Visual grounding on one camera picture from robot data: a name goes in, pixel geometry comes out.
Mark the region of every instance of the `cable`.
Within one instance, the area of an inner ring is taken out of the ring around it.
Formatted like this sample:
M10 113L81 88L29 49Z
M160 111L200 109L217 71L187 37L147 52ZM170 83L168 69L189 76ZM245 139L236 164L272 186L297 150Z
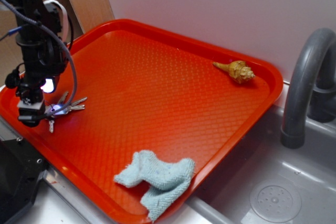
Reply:
M4 38L6 38L7 36L11 36L11 35L17 33L17 32L20 31L24 26L27 26L27 25L28 25L28 24L24 24L24 25L22 25L22 26L19 26L19 27L16 27L16 28L13 28L13 29L9 30L4 36L2 36L2 37L0 38L0 41L2 41L2 40L3 40Z
M61 4L60 4L59 2L57 2L57 1L52 1L52 2L50 2L50 3L54 4L55 6L57 6L57 8L62 9L62 8L61 8ZM74 27L73 27L72 21L71 21L71 19L70 19L70 16L67 15L67 17L68 17L68 23L69 23L69 26L70 26L70 44L69 44L69 46L68 46L68 49L69 49L69 51L70 51L71 48L72 48L72 44L74 43L74 29L73 29Z
M53 31L51 31L48 27L41 24L41 22L37 22L37 21L35 21L31 18L28 18L28 17L24 16L23 14L18 12L10 3L8 3L5 0L0 0L0 2L2 2L11 12L13 12L20 19L24 20L25 22L27 22L31 25L37 26L41 30L45 31L48 35L50 35L58 43L58 45L61 47L61 49L66 54L67 59L69 60L71 70L72 70L72 77L74 79L74 85L73 85L72 93L70 95L69 100L62 107L60 107L58 110L54 110L52 112L49 112L49 113L46 113L46 114L43 114L43 115L29 115L29 116L23 115L23 116L18 117L18 119L20 121L38 121L38 120L41 120L41 119L48 118L48 117L54 115L55 113L64 110L67 106L70 106L71 103L72 103L72 100L74 99L76 91L77 91L76 69L75 69L75 64L74 64L74 61L72 60L70 51L68 50L67 46L57 37L57 35L54 34Z
M72 45L74 43L74 27L73 27L73 24L72 24L72 21L70 19L70 17L68 16L68 20L69 20L69 25L70 25L70 31L71 31L71 38L70 38L70 44L69 44L69 51L72 49Z
M62 15L63 15L63 35L62 35L62 40L65 42L68 37L68 31L69 31L69 23L68 23L68 13L67 10L62 6L57 0L45 0L43 1L45 5L47 4L55 4L62 10Z
M9 32L7 32L4 36L2 36L2 37L0 38L0 41L3 40L4 38L6 38L7 36L9 36Z

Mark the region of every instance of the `light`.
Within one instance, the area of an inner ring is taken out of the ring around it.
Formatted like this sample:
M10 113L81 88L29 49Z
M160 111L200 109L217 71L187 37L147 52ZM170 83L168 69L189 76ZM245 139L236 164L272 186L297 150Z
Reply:
M56 90L56 84L54 78L47 78L46 84L44 84L41 89L45 93L53 93Z

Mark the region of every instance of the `gray cable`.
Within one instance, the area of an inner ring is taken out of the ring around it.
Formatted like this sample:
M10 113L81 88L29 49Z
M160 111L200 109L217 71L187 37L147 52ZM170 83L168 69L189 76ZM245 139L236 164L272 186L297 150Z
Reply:
M52 38L58 43L58 45L61 47L61 49L65 52L67 59L69 60L70 66L71 66L71 71L72 71L72 76L74 79L74 85L73 85L73 89L72 89L72 93L70 95L69 100L59 109L54 110L52 112L49 112L47 114L44 114L43 118L47 118L50 117L52 115L54 115L57 112L60 112L62 110L64 110L66 107L70 106L72 103L72 100L74 99L74 96L76 94L77 91L77 75L76 75L76 69L75 69L75 64L74 61L72 60L70 51L68 50L68 48L66 47L66 45L58 38L58 36L56 34L53 33L53 31L51 31L48 27L44 26L43 24L28 18L26 16L24 16L23 14L21 14L20 12L18 12L10 3L8 3L5 0L0 0L0 2L2 2L11 12L13 12L17 17L19 17L20 19L24 20L25 22L37 26L38 28L40 28L41 30L45 31L47 34L49 34L50 36L52 36Z

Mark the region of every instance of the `white cable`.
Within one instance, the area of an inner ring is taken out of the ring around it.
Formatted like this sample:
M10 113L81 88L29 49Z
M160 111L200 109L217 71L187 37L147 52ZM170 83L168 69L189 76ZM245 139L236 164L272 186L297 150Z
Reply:
M63 15L63 35L62 35L62 41L65 42L67 40L68 36L68 30L69 30L69 20L68 20L68 13L67 10L62 6L57 0L45 0L43 3L46 4L56 4L58 5L61 10L62 10L62 15Z

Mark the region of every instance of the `black device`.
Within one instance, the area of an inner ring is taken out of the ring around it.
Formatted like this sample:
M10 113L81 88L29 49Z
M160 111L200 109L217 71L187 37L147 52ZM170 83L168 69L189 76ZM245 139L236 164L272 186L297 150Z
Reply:
M50 34L40 29L39 24L57 34L61 32L61 23L58 10L53 4L45 5L43 0L6 1L25 17L37 22L37 25L32 25L16 17L17 25L21 29L15 39L22 50L25 73L21 77L17 67L5 81L8 88L16 88L16 96L20 98L19 120L26 126L34 127L40 121L40 117L36 116L45 113L41 87L46 79L52 79L57 84L68 63L60 45Z
M20 98L18 119L26 126L34 127L47 118L41 87L46 79L52 79L57 84L68 61L70 64L73 62L65 53L68 51L63 47L65 44L56 40L61 23L53 4L45 5L43 0L5 1L19 14L34 21L29 22L16 13L19 29L15 39L22 50L23 63L20 65L25 66L25 73L20 75L19 65L5 81L8 88L16 89L15 94ZM28 141L20 137L0 140L0 156L0 224L9 224L34 204L47 162Z

